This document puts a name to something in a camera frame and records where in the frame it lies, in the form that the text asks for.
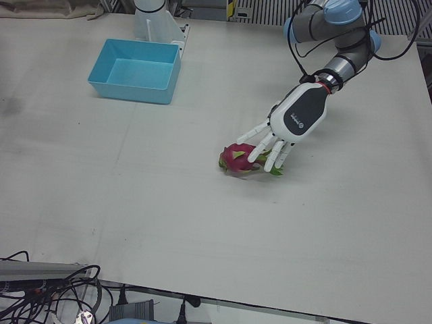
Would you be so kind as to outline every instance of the black wire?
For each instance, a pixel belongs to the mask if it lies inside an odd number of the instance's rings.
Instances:
[[[87,303],[87,302],[85,302],[85,301],[83,301],[83,300],[81,300],[79,298],[66,298],[66,297],[63,297],[63,298],[52,299],[52,301],[53,302],[57,302],[57,303],[58,302],[66,302],[66,301],[76,302],[78,305],[87,306],[89,310],[92,308],[89,303]]]
[[[416,26],[414,28],[414,34],[412,35],[410,43],[398,55],[391,56],[391,57],[382,57],[382,56],[379,56],[378,54],[374,53],[373,51],[371,51],[371,54],[373,57],[380,59],[382,61],[393,61],[395,59],[399,59],[400,57],[404,56],[410,50],[412,44],[414,44],[414,41],[417,38],[417,34],[419,33],[419,28],[420,28],[420,8],[419,8],[419,3],[417,2],[417,0],[410,0],[410,1],[412,3],[412,6],[414,7],[415,12],[416,12]]]
[[[12,322],[13,320],[20,320],[20,319],[26,319],[26,317],[15,317],[15,318],[8,317],[6,319],[0,319],[0,322],[9,321],[10,323],[13,323]],[[37,321],[36,319],[32,319],[32,322],[36,324],[46,324],[46,321],[42,322],[42,321]]]
[[[81,303],[81,301],[80,301],[80,299],[79,299],[79,297],[78,297],[78,293],[76,292],[75,287],[72,287],[72,292],[73,292],[74,295],[75,295],[76,302],[78,303],[78,307],[80,308],[80,311],[82,311],[82,303]]]
[[[19,299],[19,300],[23,299],[23,297],[7,296],[7,295],[3,295],[3,294],[0,294],[0,298],[4,298],[4,299]]]
[[[0,261],[16,261],[16,260],[12,260],[13,257],[16,257],[17,255],[20,254],[25,254],[26,255],[26,261],[29,262],[30,261],[30,257],[28,256],[28,252],[23,250],[23,251],[19,251],[17,253],[13,253],[12,255],[9,255],[7,258],[0,258]]]
[[[375,22],[372,22],[372,19],[373,19],[373,7],[374,7],[374,4],[375,4],[375,0],[371,0],[370,1],[370,7],[369,7],[369,14],[368,14],[368,19],[367,19],[367,24],[364,27],[360,27],[360,29],[364,29],[364,31],[365,31],[365,35],[364,35],[363,39],[366,40],[366,42],[367,42],[368,53],[369,53],[369,55],[371,55],[371,57],[376,57],[377,59],[382,60],[382,61],[392,61],[392,60],[395,60],[395,59],[398,59],[398,58],[404,56],[409,51],[409,49],[411,48],[411,46],[414,44],[414,41],[415,41],[415,39],[417,37],[417,34],[419,33],[421,15],[420,15],[420,9],[419,9],[419,4],[418,4],[417,0],[410,0],[410,1],[411,1],[412,5],[414,7],[415,12],[416,12],[416,26],[415,26],[415,29],[414,29],[414,33],[412,35],[412,39],[411,39],[410,43],[408,44],[408,46],[400,54],[395,55],[393,57],[382,57],[382,56],[379,56],[378,54],[374,53],[374,51],[372,51],[371,40],[370,40],[370,37],[369,37],[369,29],[372,26],[374,26],[376,24],[379,24],[382,21],[384,21],[385,18],[381,18],[381,19],[379,19],[379,20],[377,20]],[[290,52],[292,54],[292,57],[296,61],[297,66],[299,67],[299,69],[303,73],[303,75],[307,76],[308,73],[306,72],[306,70],[303,68],[302,64],[298,60],[298,58],[297,58],[297,56],[294,53],[294,50],[292,48],[292,44],[290,42],[290,31],[291,31],[291,28],[292,28],[292,22],[294,21],[294,17],[297,15],[298,11],[304,5],[305,2],[306,2],[306,0],[302,0],[298,4],[298,6],[296,7],[296,9],[294,10],[294,13],[293,13],[293,15],[291,17],[290,23],[288,24],[287,39],[288,39],[288,47],[290,48]],[[329,39],[326,39],[326,40],[320,42],[317,46],[313,47],[310,51],[308,51],[303,56],[298,52],[298,48],[297,48],[297,44],[296,44],[295,45],[296,52],[297,52],[297,54],[298,54],[299,57],[302,57],[302,58],[306,57],[308,54],[310,54],[312,51],[314,51],[317,47],[321,46],[322,44],[324,44],[324,43],[326,43],[326,42],[328,42],[328,41],[330,41],[330,40],[332,40],[332,39],[334,39],[334,38],[336,38],[338,36],[341,36],[343,34],[347,34],[349,32],[352,32],[352,30],[350,30],[348,32],[345,32],[345,33],[342,33],[340,35],[331,37]],[[351,80],[353,77],[355,77],[355,76],[359,75],[360,73],[362,73],[367,68],[368,64],[369,64],[369,58],[367,58],[367,61],[366,61],[365,65],[364,65],[364,67],[361,69],[361,71],[355,73],[353,76],[349,77],[347,80],[344,80],[344,83],[346,83],[347,81]]]
[[[89,269],[93,269],[93,268],[96,268],[97,271],[96,271],[96,274],[93,277],[88,278],[88,280],[91,281],[91,280],[95,279],[99,275],[99,273],[101,272],[101,267],[100,266],[98,266],[98,265],[88,265],[88,266],[86,266],[84,268],[81,268],[81,269],[73,272],[72,274],[68,275],[65,278],[65,280],[71,280],[72,278],[74,278],[76,275],[79,275],[83,271],[86,271],[86,270],[89,270]]]
[[[345,34],[349,34],[350,32],[354,32],[354,31],[356,31],[356,30],[361,30],[361,29],[365,29],[365,28],[367,28],[367,31],[369,31],[369,28],[370,28],[370,27],[372,27],[372,26],[374,26],[374,25],[376,25],[376,24],[379,24],[380,22],[383,22],[385,19],[386,19],[386,18],[380,18],[380,19],[378,19],[378,20],[375,21],[375,22],[368,23],[365,27],[356,27],[356,28],[350,29],[350,30],[348,30],[348,31],[346,31],[346,32],[343,32],[343,33],[341,33],[341,34],[338,34],[338,35],[336,35],[336,36],[333,36],[333,37],[327,38],[327,39],[323,40],[322,42],[320,42],[318,45],[315,45],[315,46],[314,46],[312,49],[310,49],[309,51],[307,51],[306,54],[300,54],[300,53],[298,52],[298,49],[297,49],[297,44],[294,44],[294,46],[295,46],[295,48],[296,48],[297,55],[298,55],[299,57],[301,57],[301,58],[304,59],[304,58],[307,57],[309,54],[311,54],[315,49],[317,49],[318,47],[320,47],[322,44],[324,44],[324,43],[326,43],[326,42],[329,42],[329,41],[331,41],[331,40],[333,40],[333,39],[335,39],[335,38],[337,38],[337,37],[339,37],[339,36],[343,36],[343,35],[345,35]]]
[[[296,61],[298,68],[300,69],[300,71],[303,73],[304,76],[307,76],[308,72],[306,72],[303,65],[300,63],[296,54],[294,53],[294,50],[292,49],[292,44],[290,41],[290,32],[291,32],[292,22],[294,21],[294,18],[298,14],[298,11],[300,10],[300,8],[306,3],[306,1],[307,0],[301,0],[300,3],[298,4],[298,6],[296,7],[296,9],[294,10],[294,12],[292,13],[292,17],[291,17],[290,23],[288,24],[288,31],[287,31],[287,41],[288,41],[288,47],[290,48],[291,55],[294,58],[294,61]]]

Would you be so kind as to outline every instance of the pink dragon fruit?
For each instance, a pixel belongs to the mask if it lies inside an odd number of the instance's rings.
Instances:
[[[255,146],[249,144],[231,144],[225,147],[219,156],[219,166],[225,171],[234,173],[248,173],[256,171],[264,166],[267,160],[267,155],[270,151],[265,151],[260,154],[254,163],[248,161],[249,154],[253,151]],[[282,174],[281,169],[276,169],[274,166],[270,171],[275,176]]]

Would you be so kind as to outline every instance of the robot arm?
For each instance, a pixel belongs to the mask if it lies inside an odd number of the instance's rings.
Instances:
[[[248,156],[249,162],[274,142],[264,166],[280,168],[295,143],[309,135],[324,119],[327,97],[344,86],[372,57],[381,44],[375,32],[365,28],[358,0],[312,0],[304,11],[285,23],[284,34],[291,43],[335,39],[337,54],[314,73],[314,82],[294,88],[270,111],[267,119],[237,139],[241,144],[267,131]]]

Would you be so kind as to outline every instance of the blue plastic bin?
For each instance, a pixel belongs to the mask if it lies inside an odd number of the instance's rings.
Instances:
[[[167,104],[179,72],[177,45],[107,39],[88,82],[102,97]]]

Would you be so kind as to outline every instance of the white tabletop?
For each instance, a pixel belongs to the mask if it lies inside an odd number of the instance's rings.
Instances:
[[[190,21],[171,105],[86,79],[133,17],[0,20],[0,254],[103,279],[374,323],[429,323],[432,109],[416,50],[327,101],[284,176],[224,175],[224,146],[297,84],[280,27]],[[383,38],[381,54],[406,46]],[[334,54],[328,44],[309,71]]]

